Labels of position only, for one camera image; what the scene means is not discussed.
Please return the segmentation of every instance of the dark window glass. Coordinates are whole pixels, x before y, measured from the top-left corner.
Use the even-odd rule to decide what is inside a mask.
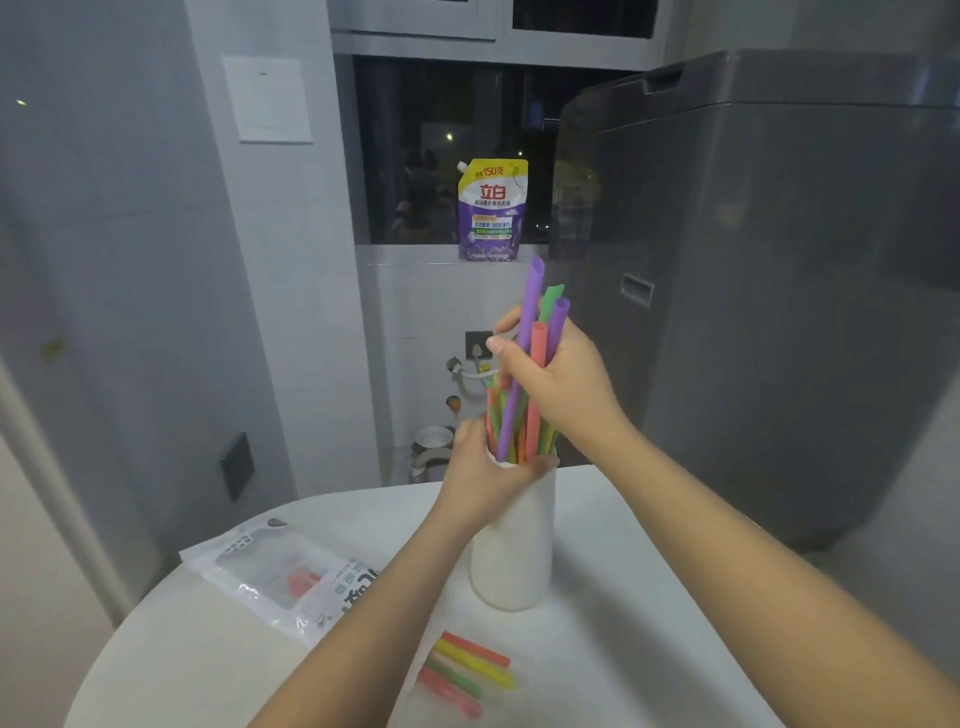
[[[357,56],[373,243],[456,243],[457,162],[529,161],[524,243],[546,242],[564,105],[628,71]]]
[[[591,36],[652,37],[657,0],[514,0],[514,27]]]

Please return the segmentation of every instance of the person's right arm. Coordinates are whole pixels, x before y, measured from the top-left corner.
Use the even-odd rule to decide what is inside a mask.
[[[514,309],[495,331],[512,329]],[[567,322],[546,369],[488,342],[610,480],[760,694],[789,728],[960,726],[960,691],[863,605],[731,508],[627,420],[600,354]]]

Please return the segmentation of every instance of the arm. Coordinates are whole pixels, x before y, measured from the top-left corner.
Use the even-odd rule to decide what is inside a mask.
[[[504,470],[486,449],[482,423],[461,425],[444,484],[420,528],[250,728],[386,725],[434,605],[467,543],[557,462],[542,457]]]
[[[787,726],[960,725],[960,692],[925,657],[636,431],[571,322],[545,370],[506,339],[488,346],[620,492]]]

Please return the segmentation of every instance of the white table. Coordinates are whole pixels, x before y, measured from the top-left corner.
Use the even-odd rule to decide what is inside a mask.
[[[382,566],[439,487],[317,496],[275,513],[318,544]],[[466,565],[445,591],[451,629],[509,645],[526,682],[509,710],[475,725],[781,726],[594,467],[557,475],[554,578],[542,604],[515,614],[486,606]],[[180,566],[104,648],[66,728],[243,728],[304,654]],[[417,702],[404,724],[423,724]]]

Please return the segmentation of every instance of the person's right hand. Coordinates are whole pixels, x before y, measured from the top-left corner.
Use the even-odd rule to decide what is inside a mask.
[[[505,333],[520,320],[517,306],[493,327]],[[537,366],[516,342],[492,336],[487,347],[500,359],[500,386],[509,388],[515,377],[537,404],[540,414],[584,455],[611,427],[629,426],[620,409],[600,352],[572,321],[566,320],[557,353],[546,368]]]

